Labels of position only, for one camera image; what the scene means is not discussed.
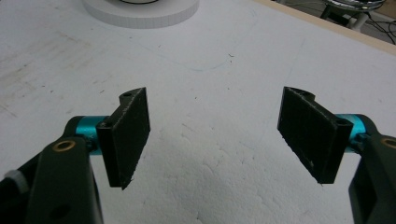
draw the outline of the blue aluminum part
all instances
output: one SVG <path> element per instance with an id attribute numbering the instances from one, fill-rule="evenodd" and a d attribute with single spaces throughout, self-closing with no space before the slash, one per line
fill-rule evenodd
<path id="1" fill-rule="evenodd" d="M 107 116 L 87 116 L 83 117 L 76 128 L 76 134 L 83 135 L 89 140 L 90 155 L 102 155 L 98 135 L 96 133 L 96 125 L 103 121 Z"/>
<path id="2" fill-rule="evenodd" d="M 347 119 L 353 123 L 353 128 L 349 136 L 349 144 L 354 144 L 355 142 L 357 142 L 356 140 L 359 138 L 358 134 L 366 133 L 366 127 L 364 126 L 363 121 L 361 121 L 358 116 L 353 114 L 337 114 L 335 116 L 340 119 Z M 354 152 L 354 150 L 347 147 L 346 152 Z"/>

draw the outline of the round white object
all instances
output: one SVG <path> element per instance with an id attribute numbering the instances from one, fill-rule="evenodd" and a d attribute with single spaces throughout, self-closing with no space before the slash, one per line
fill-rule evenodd
<path id="1" fill-rule="evenodd" d="M 158 0 L 148 4 L 131 4 L 120 0 L 82 2 L 85 9 L 99 21 L 133 29 L 153 29 L 178 24 L 190 18 L 199 6 L 199 0 Z"/>

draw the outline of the white table surface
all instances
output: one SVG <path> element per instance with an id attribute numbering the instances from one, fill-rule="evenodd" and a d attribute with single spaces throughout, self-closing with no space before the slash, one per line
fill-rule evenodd
<path id="1" fill-rule="evenodd" d="M 151 133 L 134 181 L 111 189 L 92 157 L 105 223 L 352 223 L 360 157 L 317 184 L 276 129 L 284 86 L 396 135 L 396 56 L 272 7 L 201 0 L 181 24 L 131 30 L 79 0 L 2 0 L 0 173 L 72 117 L 109 115 L 120 94 L 147 87 Z"/>

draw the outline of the screw hole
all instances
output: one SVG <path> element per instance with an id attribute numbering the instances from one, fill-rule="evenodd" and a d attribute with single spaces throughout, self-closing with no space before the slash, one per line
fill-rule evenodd
<path id="1" fill-rule="evenodd" d="M 67 216 L 67 214 L 69 214 L 70 210 L 71 210 L 71 207 L 68 204 L 59 205 L 58 207 L 56 207 L 56 208 L 52 209 L 52 211 L 50 211 L 49 218 L 52 220 L 61 219 L 65 216 Z"/>
<path id="2" fill-rule="evenodd" d="M 387 147 L 396 148 L 396 140 L 394 140 L 394 139 L 383 138 L 381 142 L 382 142 L 382 144 L 386 145 Z"/>
<path id="3" fill-rule="evenodd" d="M 62 141 L 53 146 L 52 149 L 56 152 L 63 152 L 72 149 L 75 145 L 75 141 Z"/>

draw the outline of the wooden edge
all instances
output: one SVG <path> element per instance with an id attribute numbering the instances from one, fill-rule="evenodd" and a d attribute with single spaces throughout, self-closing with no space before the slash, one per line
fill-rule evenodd
<path id="1" fill-rule="evenodd" d="M 300 20 L 308 21 L 308 22 L 313 23 L 317 26 L 334 31 L 340 35 L 344 35 L 346 37 L 358 40 L 361 43 L 364 43 L 364 44 L 374 47 L 376 49 L 383 50 L 389 54 L 396 55 L 396 46 L 392 45 L 390 43 L 387 43 L 385 41 L 375 39 L 368 35 L 364 35 L 359 32 L 347 29 L 346 27 L 331 23 L 329 21 L 322 20 L 318 17 L 311 16 L 309 14 L 303 13 L 299 10 L 294 9 L 294 8 L 283 6 L 277 2 L 273 2 L 271 0 L 254 0 L 254 1 L 257 3 L 263 4 L 263 5 L 266 5 L 268 7 L 271 7 L 273 9 L 276 9 L 278 11 L 284 12 L 284 13 L 291 15 L 295 18 L 298 18 Z"/>

